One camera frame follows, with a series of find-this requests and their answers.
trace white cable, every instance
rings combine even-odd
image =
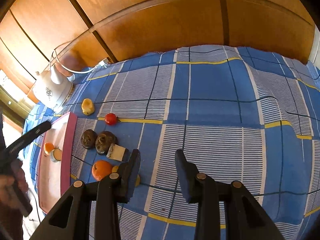
[[[64,43],[60,44],[59,46],[57,46],[57,47],[53,50],[53,52],[52,52],[52,54],[51,54],[51,57],[50,57],[50,61],[49,61],[49,69],[51,69],[51,58],[53,57],[53,53],[55,53],[55,54],[56,54],[56,57],[55,57],[55,58],[57,59],[58,63],[59,63],[64,69],[66,69],[66,70],[68,70],[68,71],[70,71],[70,72],[72,72],[72,73],[86,74],[86,73],[89,73],[89,72],[91,72],[92,70],[94,70],[96,67],[93,67],[93,68],[91,68],[91,69],[89,69],[89,70],[87,70],[87,71],[83,71],[83,72],[81,72],[81,71],[75,71],[75,70],[71,70],[71,69],[65,67],[65,66],[60,62],[60,60],[58,59],[58,54],[57,54],[56,49],[59,48],[60,46],[62,46],[63,44],[66,44],[66,43],[69,43],[69,42],[70,42],[70,41],[64,42]]]
[[[70,71],[70,72],[72,72],[72,73],[86,74],[86,73],[89,73],[89,72],[91,72],[92,70],[94,70],[94,69],[96,68],[96,67],[93,67],[93,68],[91,68],[91,69],[89,69],[89,70],[87,70],[87,71],[83,71],[83,72],[71,70],[71,69],[65,67],[65,66],[60,62],[60,60],[58,59],[58,55],[57,55],[56,49],[54,49],[53,51],[54,51],[55,54],[56,54],[56,59],[57,59],[58,63],[59,63],[64,69],[66,69],[66,70],[68,70],[68,71]]]

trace pink cutting board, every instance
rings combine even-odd
[[[44,134],[39,153],[38,197],[39,207],[48,213],[59,198],[70,186],[70,163],[73,136],[77,116],[71,112],[61,116],[52,123],[52,127]],[[61,162],[54,163],[44,152],[44,144],[52,142],[62,150]]]

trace tablecloth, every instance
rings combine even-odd
[[[193,239],[197,204],[182,197],[174,153],[217,181],[239,180],[286,239],[308,232],[320,209],[320,78],[309,62],[246,47],[203,45],[99,66],[76,80],[59,114],[39,103],[24,132],[69,111],[78,116],[70,183],[93,182],[92,164],[117,161],[85,150],[84,130],[114,133],[141,152],[141,184],[118,206],[122,240]],[[95,112],[81,111],[84,98]],[[107,113],[121,120],[104,122]],[[32,179],[43,137],[24,150]],[[90,238],[94,236],[92,204]],[[221,238],[225,238],[220,203]]]

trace wall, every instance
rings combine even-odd
[[[314,29],[299,0],[16,0],[0,23],[0,69],[36,101],[34,72],[65,42],[59,57],[82,62],[71,64],[75,70],[200,44],[250,46],[306,63]]]

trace orange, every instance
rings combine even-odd
[[[112,165],[107,161],[99,160],[92,166],[91,173],[95,180],[100,181],[112,173]]]
[[[54,150],[54,145],[51,142],[46,142],[43,148],[45,154],[50,155],[50,152]]]

